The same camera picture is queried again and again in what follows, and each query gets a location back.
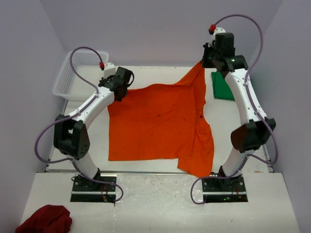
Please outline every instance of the white table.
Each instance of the white table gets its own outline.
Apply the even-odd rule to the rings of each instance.
[[[179,81],[191,67],[125,67],[135,74],[135,81],[131,88],[143,88],[154,83],[173,84]],[[230,134],[240,126],[240,117],[235,102],[228,100],[216,100],[213,96],[212,81],[210,73],[214,69],[206,69],[206,105],[204,115],[210,124],[215,144],[215,153],[213,161],[213,171],[217,172],[219,167],[227,160],[232,149]],[[65,114],[75,110],[82,102],[68,101]],[[91,141],[89,153],[95,165],[101,171],[111,172],[183,172],[177,168],[177,159],[158,159],[146,161],[108,161],[109,149],[109,114],[104,110],[92,123],[88,129],[88,135]],[[262,148],[255,152],[260,158],[265,158]],[[59,150],[53,150],[52,160],[64,158]],[[73,171],[70,162],[51,164],[49,171]],[[268,172],[268,168],[262,162],[250,158],[246,163],[245,172]]]
[[[37,173],[21,220],[44,205],[64,205],[72,233],[298,233],[280,173],[245,173],[248,202],[195,205],[187,174],[120,174],[124,197],[111,203],[70,202],[73,174]],[[198,183],[194,197],[202,201]]]

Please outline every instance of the metal base plate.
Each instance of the metal base plate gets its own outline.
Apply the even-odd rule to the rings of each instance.
[[[248,202],[243,175],[231,179],[202,179],[203,200],[206,203]]]
[[[117,176],[99,176],[96,178],[100,181],[117,182]],[[111,184],[100,184],[89,181],[81,181],[81,177],[72,178],[73,186],[70,202],[106,202],[115,203],[116,187]]]

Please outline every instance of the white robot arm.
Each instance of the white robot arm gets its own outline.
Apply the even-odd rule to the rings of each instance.
[[[212,26],[209,32],[213,36],[209,43],[203,45],[205,49],[202,66],[216,68],[222,74],[232,91],[241,120],[241,126],[231,133],[233,148],[227,161],[220,167],[218,175],[236,177],[241,174],[239,168],[244,163],[245,157],[258,150],[270,137],[262,120],[264,119],[272,130],[276,122],[273,118],[267,118],[257,100],[247,75],[248,65],[245,58],[242,55],[235,55],[234,35],[226,33],[223,28]]]
[[[99,169],[88,153],[90,141],[87,129],[107,106],[115,100],[121,101],[126,96],[127,88],[133,80],[132,71],[119,67],[114,75],[100,80],[98,92],[89,97],[78,109],[68,116],[59,115],[56,118],[57,121],[74,116],[62,123],[55,124],[54,146],[72,159],[79,171],[89,178],[93,179],[98,174]]]

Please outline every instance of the orange cloth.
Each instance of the orange cloth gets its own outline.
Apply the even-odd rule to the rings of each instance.
[[[210,174],[214,143],[203,115],[205,71],[196,64],[179,82],[129,90],[108,106],[109,160],[178,158],[178,168]]]

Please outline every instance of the white plastic basket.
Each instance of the white plastic basket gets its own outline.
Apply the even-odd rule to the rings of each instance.
[[[98,52],[103,62],[108,62],[109,54],[107,52]],[[53,94],[62,96],[67,100],[87,100],[95,91],[95,89],[77,77],[69,63],[71,52],[69,52],[64,60],[64,63],[57,76],[55,85],[53,87]],[[99,67],[99,57],[92,51],[78,50],[74,53],[72,63],[78,74],[83,78],[98,85],[104,72]]]

